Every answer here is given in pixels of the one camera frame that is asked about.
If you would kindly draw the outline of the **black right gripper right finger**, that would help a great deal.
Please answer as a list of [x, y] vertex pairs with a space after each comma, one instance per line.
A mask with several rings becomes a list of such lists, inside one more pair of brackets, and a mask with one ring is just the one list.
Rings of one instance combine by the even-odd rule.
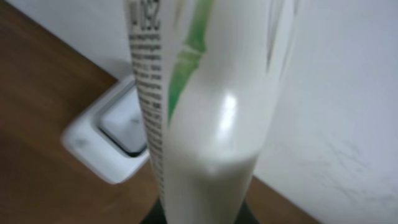
[[259, 224], [259, 221], [254, 216], [245, 200], [239, 209], [234, 224]]

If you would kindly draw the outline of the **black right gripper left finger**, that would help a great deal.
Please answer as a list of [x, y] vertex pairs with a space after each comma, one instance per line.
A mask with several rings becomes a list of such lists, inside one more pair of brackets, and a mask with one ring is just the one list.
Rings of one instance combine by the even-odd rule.
[[164, 209], [158, 198], [149, 213], [141, 220], [140, 224], [167, 224]]

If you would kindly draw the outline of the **white tube with cork cap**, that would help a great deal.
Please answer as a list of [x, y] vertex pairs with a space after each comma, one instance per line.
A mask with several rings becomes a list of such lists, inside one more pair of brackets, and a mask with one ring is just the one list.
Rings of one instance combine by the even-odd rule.
[[233, 223], [275, 111], [298, 1], [127, 0], [167, 223]]

